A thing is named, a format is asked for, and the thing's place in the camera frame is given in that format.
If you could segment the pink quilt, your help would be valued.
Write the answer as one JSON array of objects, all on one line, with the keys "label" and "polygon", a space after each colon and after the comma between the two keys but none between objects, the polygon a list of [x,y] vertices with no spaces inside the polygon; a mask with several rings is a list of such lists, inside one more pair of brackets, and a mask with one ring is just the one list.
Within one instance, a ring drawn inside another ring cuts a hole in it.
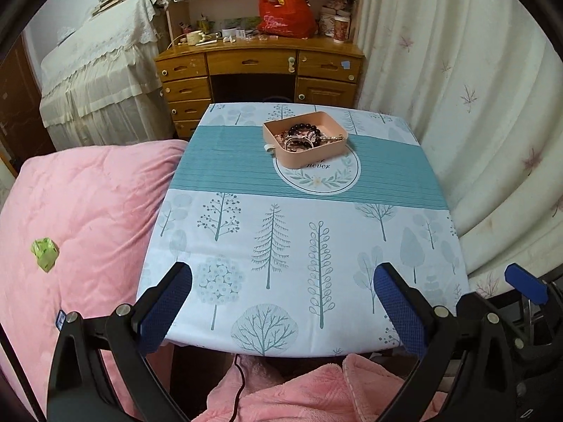
[{"label": "pink quilt", "polygon": [[[66,149],[27,160],[1,211],[1,324],[40,405],[48,397],[58,313],[109,315],[134,303],[182,140]],[[45,273],[33,241],[51,238]]]}]

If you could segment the wooden desk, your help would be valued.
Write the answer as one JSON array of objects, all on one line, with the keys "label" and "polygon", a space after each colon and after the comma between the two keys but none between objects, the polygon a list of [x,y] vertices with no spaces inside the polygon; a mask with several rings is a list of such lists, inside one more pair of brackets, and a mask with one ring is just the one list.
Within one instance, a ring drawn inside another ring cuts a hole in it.
[{"label": "wooden desk", "polygon": [[209,106],[302,103],[352,108],[365,56],[327,37],[267,36],[168,48],[154,60],[179,138],[194,134]]}]

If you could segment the pink fleece sleeve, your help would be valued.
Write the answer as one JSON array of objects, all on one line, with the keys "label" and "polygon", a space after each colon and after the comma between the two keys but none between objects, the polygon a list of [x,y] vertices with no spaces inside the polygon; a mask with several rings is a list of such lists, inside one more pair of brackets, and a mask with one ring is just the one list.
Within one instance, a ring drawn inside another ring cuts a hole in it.
[{"label": "pink fleece sleeve", "polygon": [[350,354],[291,380],[260,356],[240,355],[207,397],[197,421],[375,421],[404,384]]}]

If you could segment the cream floral curtain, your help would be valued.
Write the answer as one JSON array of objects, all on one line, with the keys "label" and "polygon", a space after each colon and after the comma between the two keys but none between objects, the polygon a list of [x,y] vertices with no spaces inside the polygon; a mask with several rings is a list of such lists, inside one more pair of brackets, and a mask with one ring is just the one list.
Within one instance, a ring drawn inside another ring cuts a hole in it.
[{"label": "cream floral curtain", "polygon": [[518,0],[362,0],[359,105],[402,117],[436,173],[469,285],[562,263],[562,61]]}]

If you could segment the patterned blue white tablecloth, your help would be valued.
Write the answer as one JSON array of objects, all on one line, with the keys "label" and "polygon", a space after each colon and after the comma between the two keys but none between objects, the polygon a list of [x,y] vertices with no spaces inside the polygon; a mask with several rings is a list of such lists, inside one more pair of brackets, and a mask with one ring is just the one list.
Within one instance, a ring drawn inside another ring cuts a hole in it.
[{"label": "patterned blue white tablecloth", "polygon": [[263,126],[299,104],[212,104],[157,216],[139,290],[177,262],[194,283],[167,337],[262,356],[327,357],[399,342],[373,287],[394,266],[431,305],[469,291],[449,210],[406,121],[328,108],[346,152],[298,170],[264,148]]}]

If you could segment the pink jewelry tray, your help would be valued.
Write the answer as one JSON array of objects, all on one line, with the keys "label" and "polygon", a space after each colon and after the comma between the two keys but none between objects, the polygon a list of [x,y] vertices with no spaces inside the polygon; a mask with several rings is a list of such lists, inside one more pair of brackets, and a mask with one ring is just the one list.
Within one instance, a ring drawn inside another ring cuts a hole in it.
[{"label": "pink jewelry tray", "polygon": [[[343,155],[347,151],[347,131],[328,113],[315,111],[262,125],[265,149],[273,153],[283,168],[297,170]],[[321,144],[322,136],[342,134],[345,140]]]}]

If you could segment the red plastic bag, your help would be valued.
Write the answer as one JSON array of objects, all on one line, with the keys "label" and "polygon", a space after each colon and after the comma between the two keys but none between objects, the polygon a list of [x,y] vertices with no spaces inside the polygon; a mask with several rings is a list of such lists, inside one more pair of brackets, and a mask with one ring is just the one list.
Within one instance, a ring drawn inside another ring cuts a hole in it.
[{"label": "red plastic bag", "polygon": [[307,0],[259,0],[262,33],[307,39],[317,32],[314,12]]}]

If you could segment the white mug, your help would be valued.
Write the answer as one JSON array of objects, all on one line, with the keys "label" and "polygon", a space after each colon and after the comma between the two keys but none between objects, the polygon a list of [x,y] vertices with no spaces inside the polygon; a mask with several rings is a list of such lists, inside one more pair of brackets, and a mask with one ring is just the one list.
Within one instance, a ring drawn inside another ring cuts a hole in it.
[{"label": "white mug", "polygon": [[186,35],[186,44],[188,46],[195,46],[204,41],[205,34],[202,31],[189,32]]}]

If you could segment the green paper scrap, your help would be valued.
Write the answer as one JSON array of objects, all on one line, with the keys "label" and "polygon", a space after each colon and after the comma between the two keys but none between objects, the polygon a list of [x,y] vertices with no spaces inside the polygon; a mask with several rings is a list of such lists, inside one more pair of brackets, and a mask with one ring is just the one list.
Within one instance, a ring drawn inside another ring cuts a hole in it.
[{"label": "green paper scrap", "polygon": [[48,273],[55,266],[59,249],[51,238],[45,237],[32,242],[31,253],[36,259],[37,266]]}]

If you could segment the white lace cover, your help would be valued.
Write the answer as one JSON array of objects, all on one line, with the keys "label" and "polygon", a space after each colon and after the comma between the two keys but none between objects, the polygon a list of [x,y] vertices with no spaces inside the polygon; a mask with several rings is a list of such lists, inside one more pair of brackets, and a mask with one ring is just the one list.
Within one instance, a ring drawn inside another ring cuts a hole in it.
[{"label": "white lace cover", "polygon": [[169,42],[161,0],[123,0],[52,50],[39,110],[55,149],[172,137],[156,66]]}]

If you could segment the brown wooden door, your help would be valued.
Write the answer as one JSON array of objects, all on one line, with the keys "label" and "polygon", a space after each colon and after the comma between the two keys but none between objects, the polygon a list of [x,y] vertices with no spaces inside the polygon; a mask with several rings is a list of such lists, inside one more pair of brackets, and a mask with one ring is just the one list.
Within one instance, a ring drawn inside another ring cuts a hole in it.
[{"label": "brown wooden door", "polygon": [[20,35],[1,65],[1,142],[19,172],[35,156],[55,152],[40,113],[38,90]]}]

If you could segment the red white cup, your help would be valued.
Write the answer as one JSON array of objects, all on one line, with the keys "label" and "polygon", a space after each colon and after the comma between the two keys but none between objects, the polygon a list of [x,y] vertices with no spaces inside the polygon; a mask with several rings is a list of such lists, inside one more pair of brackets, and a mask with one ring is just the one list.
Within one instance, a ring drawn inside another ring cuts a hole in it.
[{"label": "red white cup", "polygon": [[350,18],[346,16],[335,15],[333,26],[333,40],[336,43],[345,43],[348,40],[350,27]]}]

